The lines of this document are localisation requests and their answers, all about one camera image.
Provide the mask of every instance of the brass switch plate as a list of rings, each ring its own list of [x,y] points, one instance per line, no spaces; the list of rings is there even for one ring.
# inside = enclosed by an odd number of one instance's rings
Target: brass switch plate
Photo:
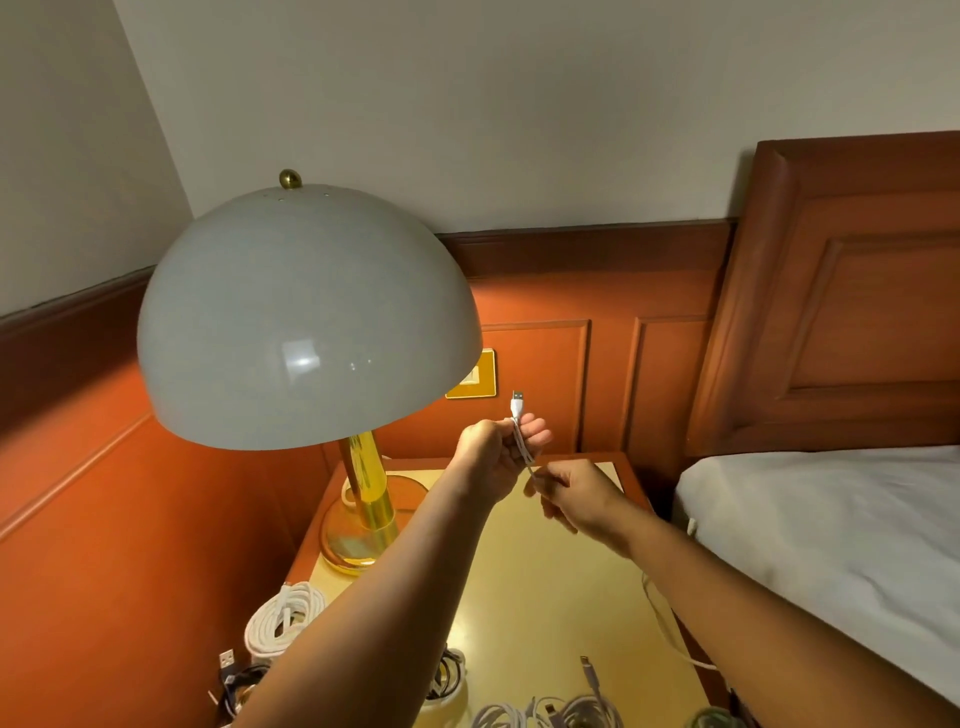
[[[496,352],[493,349],[482,350],[473,370],[446,393],[448,400],[472,400],[478,397],[496,397]]]

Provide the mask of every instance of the hand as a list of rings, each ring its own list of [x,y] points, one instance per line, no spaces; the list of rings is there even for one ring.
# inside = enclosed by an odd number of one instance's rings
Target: hand
[[[563,460],[538,469],[523,489],[527,497],[537,493],[546,518],[559,521],[571,533],[583,531],[629,558],[625,539],[616,533],[615,514],[631,502],[589,460]]]
[[[534,457],[553,440],[543,418],[528,412],[520,418],[520,432],[527,449]],[[524,468],[523,457],[514,441],[514,421],[481,420],[460,434],[457,451],[450,461],[451,469],[466,472],[470,487],[496,503],[516,485],[516,477]]]

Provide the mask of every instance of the wooden headboard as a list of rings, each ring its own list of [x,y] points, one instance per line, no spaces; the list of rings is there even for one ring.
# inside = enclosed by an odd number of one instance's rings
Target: wooden headboard
[[[960,133],[761,142],[687,454],[960,442]]]

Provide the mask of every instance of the bed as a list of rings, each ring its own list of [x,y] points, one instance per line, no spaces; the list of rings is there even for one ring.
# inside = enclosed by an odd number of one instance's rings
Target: bed
[[[678,510],[960,704],[957,443],[960,133],[760,143]]]

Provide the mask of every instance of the charging cable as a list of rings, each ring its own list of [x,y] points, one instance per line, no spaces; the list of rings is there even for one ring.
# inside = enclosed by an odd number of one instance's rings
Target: charging cable
[[[324,595],[310,582],[284,584],[247,622],[244,643],[251,657],[272,662],[325,607]]]
[[[530,454],[530,450],[527,449],[527,444],[523,442],[523,433],[520,432],[520,418],[523,417],[523,393],[514,390],[514,395],[510,399],[510,419],[514,421],[514,440],[516,441],[516,448],[520,451],[520,457],[523,458],[523,464],[527,468],[527,472],[530,473],[530,477],[534,476],[534,471],[530,467],[534,464],[534,456]]]
[[[589,658],[581,657],[580,665],[591,693],[567,703],[559,697],[533,697],[523,711],[509,703],[491,703],[477,712],[470,728],[623,728],[616,706],[600,692]]]
[[[457,699],[467,682],[467,658],[459,649],[444,647],[444,654],[437,665],[430,692],[423,701],[422,713],[430,713]]]
[[[690,538],[693,538],[694,533],[697,530],[697,522],[695,519],[690,519],[686,524],[686,535]],[[647,601],[650,603],[650,608],[654,611],[654,617],[657,619],[657,627],[660,629],[660,636],[663,637],[663,641],[666,643],[670,649],[676,653],[677,657],[681,660],[690,663],[695,667],[701,667],[702,669],[711,669],[717,670],[716,665],[711,665],[710,663],[702,663],[699,660],[694,660],[692,657],[687,655],[681,649],[679,649],[673,642],[673,639],[668,634],[668,629],[666,625],[666,619],[663,618],[663,615],[660,613],[660,610],[657,609],[657,605],[654,604],[654,600],[650,597],[650,577],[644,573],[640,577],[640,586],[643,587],[643,595],[647,597]]]

